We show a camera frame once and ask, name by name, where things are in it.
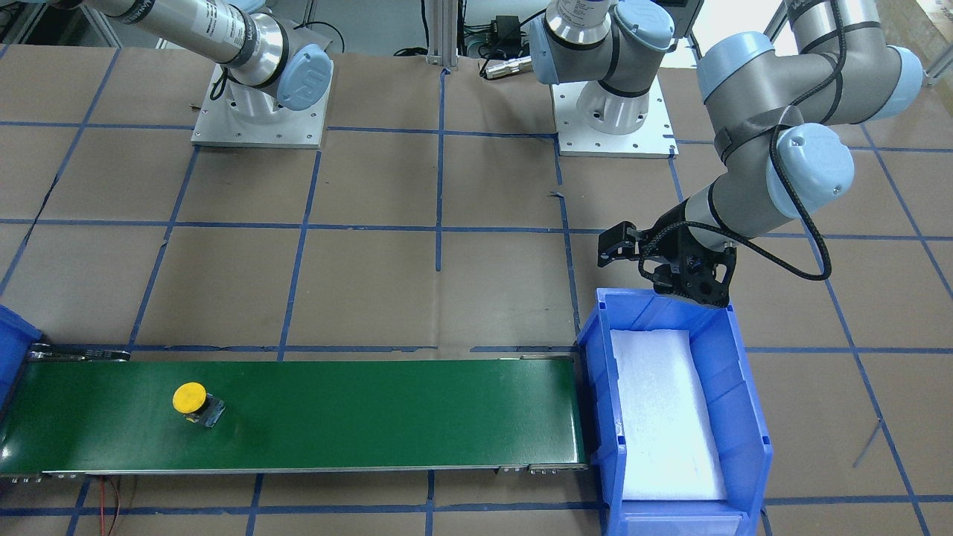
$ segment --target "blue tape line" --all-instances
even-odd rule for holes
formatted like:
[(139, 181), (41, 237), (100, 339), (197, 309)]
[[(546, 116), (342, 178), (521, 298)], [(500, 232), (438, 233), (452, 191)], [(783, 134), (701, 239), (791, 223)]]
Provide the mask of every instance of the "blue tape line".
[(918, 147), (877, 147), (877, 146), (874, 146), (867, 149), (871, 151), (887, 151), (888, 153), (953, 153), (953, 149), (928, 149), (928, 148), (918, 148)]
[(601, 509), (601, 503), (510, 503), (502, 504), (467, 504), (467, 505), (447, 505), (437, 506), (434, 511), (437, 512), (513, 512), (527, 510), (597, 510)]
[(0, 127), (62, 127), (77, 129), (82, 123), (44, 123), (41, 121), (0, 121)]
[(559, 235), (563, 229), (552, 227), (441, 227), (444, 233), (527, 233), (543, 235)]
[(172, 230), (175, 229), (175, 219), (178, 217), (179, 209), (182, 208), (182, 200), (185, 199), (185, 192), (189, 189), (189, 182), (192, 180), (195, 162), (198, 160), (198, 152), (199, 147), (196, 146), (192, 151), (192, 157), (189, 159), (189, 167), (186, 168), (185, 176), (182, 178), (182, 185), (179, 187), (178, 196), (175, 197), (175, 204), (172, 206), (169, 221), (166, 222), (166, 233), (162, 237), (162, 245), (159, 246), (158, 253), (155, 254), (155, 263), (152, 264), (149, 282), (146, 283), (146, 290), (142, 294), (142, 301), (139, 302), (139, 310), (135, 315), (135, 321), (132, 323), (132, 330), (129, 333), (129, 348), (132, 348), (136, 338), (139, 337), (139, 328), (142, 326), (142, 319), (146, 316), (146, 307), (149, 305), (149, 298), (152, 297), (155, 280), (159, 277), (159, 267), (162, 266), (162, 259), (166, 256), (166, 250), (169, 248), (169, 240), (172, 238)]
[(328, 127), (329, 131), (342, 131), (348, 133), (382, 133), (382, 134), (438, 134), (439, 131), (431, 129), (386, 129), (377, 127)]
[(470, 352), (474, 354), (504, 354), (513, 352), (578, 352), (577, 346), (474, 346)]
[(556, 135), (555, 135), (555, 134), (545, 134), (545, 133), (537, 133), (537, 134), (506, 134), (506, 133), (482, 133), (482, 132), (474, 132), (474, 131), (445, 131), (444, 133), (447, 134), (447, 135), (468, 135), (468, 136), (476, 136), (476, 137), (504, 137), (504, 138), (513, 138), (513, 137), (517, 137), (517, 138), (527, 138), (527, 137), (529, 137), (529, 138), (538, 138), (538, 139), (556, 139)]
[(771, 529), (771, 520), (768, 519), (768, 511), (761, 510), (761, 526), (764, 527), (764, 536), (774, 536), (774, 530)]
[[(562, 167), (559, 165), (559, 141), (553, 139), (553, 158), (556, 162), (556, 184), (562, 184)], [(579, 334), (579, 298), (576, 287), (576, 266), (573, 263), (573, 241), (569, 232), (569, 211), (566, 208), (566, 198), (559, 199), (559, 216), (562, 218), (562, 242), (566, 248), (566, 269), (569, 274), (569, 299), (573, 303), (573, 328)]]
[(909, 495), (854, 495), (834, 497), (774, 497), (765, 498), (764, 503), (771, 506), (806, 505), (890, 505), (909, 503)]
[(252, 506), (248, 512), (248, 524), (245, 526), (245, 536), (254, 536), (254, 521), (258, 514), (258, 501), (261, 500), (261, 485), (265, 480), (265, 475), (258, 473), (254, 477), (254, 489), (252, 492)]
[(304, 205), (304, 216), (301, 218), (300, 233), (298, 235), (297, 250), (294, 253), (294, 268), (292, 269), (292, 282), (288, 289), (288, 305), (285, 307), (285, 319), (281, 324), (281, 339), (278, 343), (278, 361), (285, 360), (285, 347), (288, 345), (288, 331), (292, 325), (292, 314), (294, 313), (294, 299), (297, 296), (297, 283), (301, 275), (301, 260), (304, 257), (305, 242), (308, 238), (308, 223), (311, 219), (311, 210), (314, 206), (314, 191), (317, 189), (317, 174), (321, 169), (321, 152), (314, 155), (314, 166), (311, 171), (311, 185), (308, 187), (308, 200)]
[(79, 494), (76, 496), (76, 505), (72, 509), (72, 515), (70, 516), (70, 524), (66, 529), (66, 536), (73, 536), (76, 533), (76, 524), (79, 523), (79, 516), (83, 510), (83, 504), (86, 502), (86, 496), (90, 492), (90, 483), (92, 478), (87, 477), (83, 480), (83, 485), (79, 487)]
[[(91, 479), (84, 483), (86, 487)], [(253, 506), (201, 506), (201, 507), (167, 507), (167, 506), (136, 506), (121, 508), (119, 514), (126, 515), (249, 515), (253, 511), (256, 515), (275, 514), (337, 514), (337, 513), (425, 513), (428, 506), (424, 505), (255, 505)], [(918, 495), (920, 503), (949, 504), (953, 503), (953, 495)], [(74, 507), (8, 507), (0, 508), (3, 517), (46, 517), (75, 515), (99, 515), (96, 506), (82, 506), (86, 496), (77, 500)], [(769, 506), (801, 506), (801, 505), (889, 505), (909, 503), (907, 495), (852, 495), (852, 496), (824, 496), (824, 497), (774, 497), (765, 498), (764, 503)], [(523, 511), (523, 510), (599, 510), (606, 511), (604, 504), (599, 502), (570, 502), (570, 503), (474, 503), (462, 505), (434, 506), (434, 512), (487, 512), (487, 511)]]
[(320, 229), (325, 231), (404, 231), (404, 232), (427, 232), (436, 231), (436, 226), (430, 225), (357, 225), (348, 223), (311, 223), (308, 229)]
[(96, 104), (99, 103), (99, 97), (103, 94), (103, 89), (106, 88), (106, 83), (110, 79), (112, 68), (114, 68), (116, 65), (116, 59), (118, 59), (120, 51), (121, 49), (116, 49), (116, 51), (112, 54), (110, 65), (106, 68), (106, 72), (103, 74), (103, 79), (99, 82), (99, 87), (96, 88), (96, 93), (92, 96), (92, 102), (86, 109), (86, 114), (83, 115), (83, 122), (76, 130), (76, 135), (72, 138), (72, 143), (70, 144), (70, 148), (67, 149), (66, 155), (63, 156), (63, 161), (60, 163), (60, 167), (56, 171), (56, 175), (53, 177), (53, 182), (50, 185), (50, 188), (43, 197), (43, 202), (40, 203), (40, 209), (36, 212), (36, 216), (33, 218), (33, 224), (30, 226), (30, 228), (27, 230), (27, 233), (20, 241), (20, 246), (17, 248), (16, 254), (13, 256), (13, 260), (10, 261), (10, 266), (7, 268), (6, 274), (4, 274), (3, 279), (0, 280), (0, 296), (4, 295), (7, 290), (7, 285), (10, 284), (10, 279), (13, 277), (13, 272), (16, 270), (17, 264), (20, 263), (20, 259), (23, 257), (23, 252), (26, 251), (27, 244), (30, 242), (30, 237), (33, 235), (33, 229), (36, 227), (36, 222), (39, 221), (40, 216), (43, 215), (43, 210), (47, 208), (47, 203), (50, 202), (50, 196), (53, 193), (53, 189), (56, 188), (56, 185), (59, 184), (63, 173), (66, 172), (67, 165), (70, 163), (70, 158), (73, 152), (76, 150), (76, 146), (79, 145), (79, 138), (83, 135), (85, 126), (90, 122), (92, 111), (95, 110)]
[(439, 272), (443, 265), (443, 149), (446, 138), (446, 102), (447, 102), (447, 74), (449, 69), (440, 71), (440, 107), (437, 124), (436, 139), (436, 237), (435, 237), (435, 269)]
[(679, 199), (679, 203), (681, 203), (685, 200), (685, 196), (681, 193), (679, 172), (675, 170), (675, 149), (668, 150), (668, 171), (672, 173), (672, 182), (675, 183), (675, 196)]
[(300, 223), (239, 223), (236, 221), (176, 221), (175, 227), (213, 229), (300, 229)]
[(87, 125), (90, 129), (136, 129), (148, 131), (190, 131), (195, 128), (193, 125), (133, 125), (127, 123), (92, 123)]
[(877, 144), (874, 143), (874, 138), (871, 137), (870, 132), (867, 131), (867, 128), (861, 125), (861, 130), (863, 135), (866, 136), (867, 141), (870, 143), (870, 146), (874, 148), (874, 155), (877, 157), (877, 161), (880, 162), (881, 168), (883, 169), (883, 174), (887, 177), (887, 182), (890, 183), (890, 188), (893, 189), (894, 195), (897, 196), (897, 200), (900, 202), (901, 207), (903, 208), (903, 213), (906, 214), (906, 218), (910, 221), (910, 225), (913, 227), (914, 233), (917, 234), (917, 237), (921, 239), (921, 246), (926, 252), (926, 256), (930, 258), (930, 263), (933, 264), (933, 269), (937, 272), (937, 277), (940, 278), (940, 281), (943, 283), (943, 288), (946, 289), (946, 294), (950, 296), (950, 299), (953, 299), (953, 287), (950, 287), (949, 281), (946, 279), (946, 275), (943, 274), (943, 270), (940, 269), (940, 263), (937, 262), (937, 259), (933, 256), (933, 251), (930, 249), (930, 245), (923, 239), (923, 233), (920, 231), (920, 226), (917, 225), (917, 221), (913, 217), (913, 213), (910, 212), (910, 208), (907, 206), (906, 201), (903, 200), (901, 196), (900, 189), (897, 187), (897, 183), (894, 181), (893, 176), (890, 174), (890, 170), (887, 169), (886, 163), (883, 161), (883, 156), (881, 155), (880, 149), (877, 147)]
[(40, 219), (37, 225), (92, 225), (104, 227), (165, 227), (168, 221), (149, 219)]
[[(443, 95), (443, 93), (442, 93), (442, 94), (441, 94), (441, 99), (440, 99), (441, 105), (445, 102), (445, 99), (443, 98), (443, 96), (444, 96), (444, 95)], [(507, 134), (507, 133), (485, 133), (485, 132), (479, 132), (479, 131), (448, 131), (448, 130), (446, 130), (446, 129), (443, 128), (443, 126), (442, 126), (443, 123), (442, 123), (442, 122), (440, 123), (440, 125), (441, 125), (441, 126), (440, 126), (439, 128), (437, 128), (436, 130), (432, 130), (432, 129), (394, 129), (394, 128), (379, 128), (379, 127), (340, 127), (340, 126), (328, 127), (328, 130), (329, 130), (329, 131), (352, 132), (352, 133), (379, 133), (379, 134), (437, 134), (437, 135), (440, 135), (441, 133), (443, 133), (443, 134), (445, 134), (445, 135), (466, 135), (466, 136), (476, 136), (476, 137), (523, 137), (523, 138), (525, 138), (525, 137), (535, 137), (535, 138), (542, 138), (542, 139), (554, 139), (554, 138), (556, 138), (556, 135), (555, 135), (555, 134), (548, 134), (548, 133), (526, 133), (526, 134), (510, 133), (510, 134)]]
[(427, 471), (427, 504), (426, 519), (424, 521), (424, 534), (434, 536), (434, 495), (436, 487), (436, 472), (433, 469)]
[[(807, 234), (807, 226), (801, 222), (801, 225), (804, 228), (804, 232)], [(814, 243), (814, 240), (810, 240), (811, 251), (814, 252), (814, 259), (820, 267), (822, 265), (821, 252), (817, 247), (817, 244)], [(861, 379), (863, 380), (863, 386), (867, 390), (867, 397), (870, 399), (870, 403), (874, 407), (874, 413), (877, 415), (877, 418), (881, 422), (881, 430), (883, 432), (883, 437), (887, 441), (887, 445), (890, 447), (890, 453), (893, 456), (894, 463), (897, 465), (897, 470), (900, 472), (901, 480), (903, 480), (903, 486), (906, 488), (906, 493), (910, 504), (913, 505), (913, 511), (917, 514), (917, 520), (920, 521), (920, 528), (923, 530), (923, 536), (930, 536), (930, 529), (926, 526), (926, 519), (923, 517), (923, 511), (920, 508), (920, 503), (917, 501), (916, 493), (913, 490), (913, 485), (910, 483), (910, 478), (906, 474), (906, 469), (903, 467), (903, 461), (900, 457), (900, 451), (897, 450), (897, 445), (893, 441), (893, 436), (890, 434), (890, 427), (887, 425), (886, 419), (883, 417), (883, 412), (881, 411), (881, 404), (877, 400), (877, 394), (874, 392), (874, 386), (870, 382), (870, 378), (867, 376), (867, 370), (863, 366), (863, 361), (861, 360), (861, 354), (857, 351), (857, 344), (854, 342), (854, 336), (851, 333), (850, 325), (847, 323), (847, 317), (843, 312), (841, 307), (841, 302), (838, 300), (837, 293), (834, 291), (834, 285), (831, 283), (830, 279), (826, 279), (824, 284), (827, 286), (827, 293), (831, 297), (831, 301), (834, 303), (834, 310), (837, 312), (838, 321), (841, 323), (841, 328), (843, 329), (844, 336), (847, 337), (847, 344), (852, 350), (852, 355), (854, 356), (854, 362), (857, 364), (858, 371), (861, 373)]]
[(953, 495), (918, 495), (921, 503), (953, 503)]

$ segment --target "foam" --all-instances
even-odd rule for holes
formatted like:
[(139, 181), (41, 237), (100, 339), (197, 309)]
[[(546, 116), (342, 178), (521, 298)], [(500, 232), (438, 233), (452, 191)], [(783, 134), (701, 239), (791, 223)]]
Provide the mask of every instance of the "foam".
[(725, 499), (688, 332), (612, 330), (611, 337), (627, 453), (622, 499)]

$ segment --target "blue bin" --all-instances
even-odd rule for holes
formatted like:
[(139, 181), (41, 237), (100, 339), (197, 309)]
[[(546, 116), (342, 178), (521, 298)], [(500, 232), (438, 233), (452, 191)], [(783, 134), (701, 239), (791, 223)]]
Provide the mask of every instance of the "blue bin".
[[(773, 448), (731, 307), (709, 309), (648, 290), (598, 289), (597, 306), (578, 338), (594, 397), (607, 536), (682, 534), (752, 536), (760, 520)], [(721, 461), (724, 501), (623, 501), (625, 429), (610, 330), (689, 332)]]
[(20, 365), (40, 335), (39, 330), (0, 305), (0, 410), (6, 409)]

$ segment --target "green conveyor belt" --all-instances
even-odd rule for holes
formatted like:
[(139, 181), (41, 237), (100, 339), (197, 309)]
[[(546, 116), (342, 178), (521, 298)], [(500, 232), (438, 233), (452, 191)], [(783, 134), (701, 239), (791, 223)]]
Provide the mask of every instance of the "green conveyor belt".
[[(172, 408), (186, 381), (214, 428)], [(0, 438), (5, 475), (586, 463), (568, 360), (37, 362)]]

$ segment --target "black cable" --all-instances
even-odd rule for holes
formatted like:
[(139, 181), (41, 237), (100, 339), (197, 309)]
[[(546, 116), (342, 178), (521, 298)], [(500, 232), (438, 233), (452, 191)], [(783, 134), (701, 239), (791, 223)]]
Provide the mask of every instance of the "black cable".
[(222, 75), (212, 83), (212, 90), (209, 91), (209, 100), (218, 100), (225, 93), (225, 86), (229, 83), (229, 69), (222, 67)]
[(480, 78), (486, 78), (486, 66), (490, 63), (490, 56), (492, 56), (492, 55), (494, 54), (494, 52), (496, 52), (496, 51), (499, 50), (499, 44), (502, 43), (503, 41), (506, 41), (511, 35), (513, 35), (514, 32), (519, 31), (519, 29), (522, 28), (522, 27), (524, 27), (524, 26), (526, 26), (526, 24), (527, 24), (528, 22), (530, 22), (531, 20), (537, 18), (538, 16), (542, 15), (542, 14), (545, 13), (545, 12), (546, 12), (546, 10), (539, 10), (539, 11), (533, 13), (532, 15), (530, 15), (529, 17), (527, 17), (525, 20), (523, 20), (522, 22), (520, 22), (520, 23), (519, 23), (519, 26), (513, 28), (512, 30), (510, 30), (509, 32), (507, 32), (506, 35), (503, 35), (502, 37), (499, 38), (499, 40), (495, 43), (495, 45), (493, 46), (493, 48), (490, 49), (489, 52), (487, 52), (487, 54), (486, 54), (486, 59), (483, 61), (483, 66), (479, 68)]
[(327, 27), (330, 28), (331, 30), (334, 30), (335, 33), (337, 34), (337, 36), (340, 37), (340, 39), (341, 39), (341, 51), (344, 52), (344, 35), (341, 35), (341, 30), (338, 30), (337, 28), (335, 28), (335, 25), (333, 25), (333, 24), (329, 24), (329, 23), (324, 22), (324, 21), (322, 21), (322, 20), (313, 20), (313, 21), (308, 21), (308, 22), (302, 22), (301, 24), (295, 26), (294, 29), (295, 29), (295, 30), (298, 30), (298, 29), (301, 29), (301, 28), (306, 28), (306, 27), (311, 26), (312, 24), (319, 24), (319, 25), (321, 25), (321, 26), (327, 26)]
[[(829, 0), (831, 4), (831, 11), (834, 15), (834, 24), (837, 28), (838, 33), (838, 60), (837, 64), (834, 66), (834, 70), (823, 79), (821, 83), (814, 86), (810, 90), (804, 92), (801, 96), (791, 101), (790, 106), (798, 106), (800, 103), (804, 102), (808, 98), (814, 96), (817, 93), (823, 91), (827, 86), (829, 86), (838, 76), (841, 75), (843, 71), (843, 66), (847, 61), (847, 38), (846, 32), (843, 28), (843, 20), (841, 18), (841, 7), (838, 5), (838, 0)], [(787, 176), (787, 172), (781, 166), (781, 155), (778, 153), (778, 139), (781, 136), (782, 125), (777, 125), (771, 131), (771, 138), (768, 142), (768, 156), (771, 158), (771, 165), (774, 166), (775, 172), (778, 174), (778, 178), (781, 180), (781, 186), (784, 187), (784, 191), (787, 192), (788, 196), (791, 198), (791, 201), (794, 203), (795, 208), (798, 210), (798, 215), (801, 216), (801, 219), (804, 221), (804, 225), (807, 227), (808, 233), (811, 236), (811, 239), (814, 240), (814, 243), (818, 246), (818, 252), (821, 255), (821, 272), (819, 274), (809, 274), (803, 270), (796, 268), (791, 263), (778, 258), (777, 256), (771, 254), (770, 252), (764, 250), (759, 245), (752, 242), (747, 237), (743, 237), (734, 231), (728, 229), (721, 229), (720, 227), (714, 227), (712, 225), (706, 225), (704, 223), (699, 223), (696, 221), (679, 221), (673, 223), (665, 228), (663, 228), (657, 235), (655, 235), (652, 240), (650, 240), (644, 248), (640, 248), (640, 257), (639, 257), (639, 273), (644, 277), (651, 279), (652, 276), (645, 270), (645, 258), (651, 254), (655, 249), (658, 248), (659, 242), (669, 233), (675, 231), (680, 227), (694, 227), (704, 231), (710, 231), (712, 233), (721, 235), (723, 237), (731, 238), (737, 243), (744, 245), (754, 251), (755, 253), (760, 254), (762, 257), (767, 258), (768, 260), (779, 265), (781, 268), (787, 270), (788, 272), (798, 276), (799, 278), (804, 278), (812, 281), (823, 281), (827, 278), (830, 278), (832, 266), (830, 253), (827, 249), (827, 244), (824, 242), (824, 237), (820, 231), (818, 231), (817, 225), (815, 225), (814, 220), (811, 219), (810, 214), (808, 214), (807, 209), (804, 208), (803, 203), (801, 203), (801, 198), (794, 191), (794, 186), (791, 185), (791, 179)]]
[(427, 49), (423, 47), (410, 47), (407, 49), (400, 49), (397, 52), (394, 52), (395, 56), (425, 56), (427, 55)]
[(427, 43), (427, 48), (430, 48), (430, 27), (427, 26), (427, 3), (425, 0), (420, 0), (420, 19), (423, 21), (423, 38)]
[(106, 482), (110, 483), (110, 485), (112, 486), (112, 493), (113, 493), (113, 495), (115, 496), (115, 499), (116, 499), (116, 501), (115, 501), (115, 503), (116, 503), (116, 511), (115, 511), (114, 514), (112, 514), (112, 523), (110, 523), (110, 529), (109, 529), (109, 531), (106, 532), (107, 536), (112, 536), (112, 532), (115, 530), (115, 527), (116, 527), (116, 520), (119, 519), (119, 486), (116, 485), (116, 483), (112, 481), (112, 477), (107, 477), (107, 478), (106, 478)]

